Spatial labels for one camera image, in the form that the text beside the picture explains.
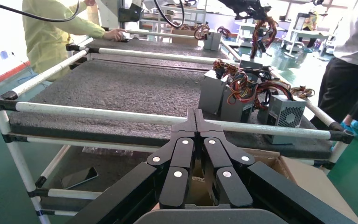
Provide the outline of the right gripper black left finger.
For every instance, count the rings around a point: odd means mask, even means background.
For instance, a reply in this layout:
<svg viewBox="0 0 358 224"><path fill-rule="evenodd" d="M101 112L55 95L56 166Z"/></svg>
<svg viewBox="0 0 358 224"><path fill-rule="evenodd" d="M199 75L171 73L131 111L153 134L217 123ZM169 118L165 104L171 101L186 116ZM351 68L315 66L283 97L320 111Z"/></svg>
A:
<svg viewBox="0 0 358 224"><path fill-rule="evenodd" d="M154 183L160 209L185 207L194 167L196 134L194 109L188 109L186 121L173 125L170 140L147 158L147 164L157 169Z"/></svg>

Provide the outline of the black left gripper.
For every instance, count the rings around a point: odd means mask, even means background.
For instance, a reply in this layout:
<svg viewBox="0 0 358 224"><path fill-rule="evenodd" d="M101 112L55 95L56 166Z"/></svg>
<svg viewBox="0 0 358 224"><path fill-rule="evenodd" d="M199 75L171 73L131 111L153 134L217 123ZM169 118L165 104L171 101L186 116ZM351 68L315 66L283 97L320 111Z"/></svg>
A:
<svg viewBox="0 0 358 224"><path fill-rule="evenodd" d="M267 13L272 9L271 5L262 6L259 0L219 0L236 14L235 19L265 20Z"/></svg>

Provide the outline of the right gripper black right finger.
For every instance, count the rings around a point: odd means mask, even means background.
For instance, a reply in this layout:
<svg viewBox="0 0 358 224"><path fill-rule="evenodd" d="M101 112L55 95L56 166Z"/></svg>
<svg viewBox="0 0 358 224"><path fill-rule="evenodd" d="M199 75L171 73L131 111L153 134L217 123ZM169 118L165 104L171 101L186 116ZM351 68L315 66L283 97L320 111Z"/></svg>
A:
<svg viewBox="0 0 358 224"><path fill-rule="evenodd" d="M201 109L195 110L195 121L201 168L214 205L251 208L253 199L243 180L254 156L230 143L221 126L205 121Z"/></svg>

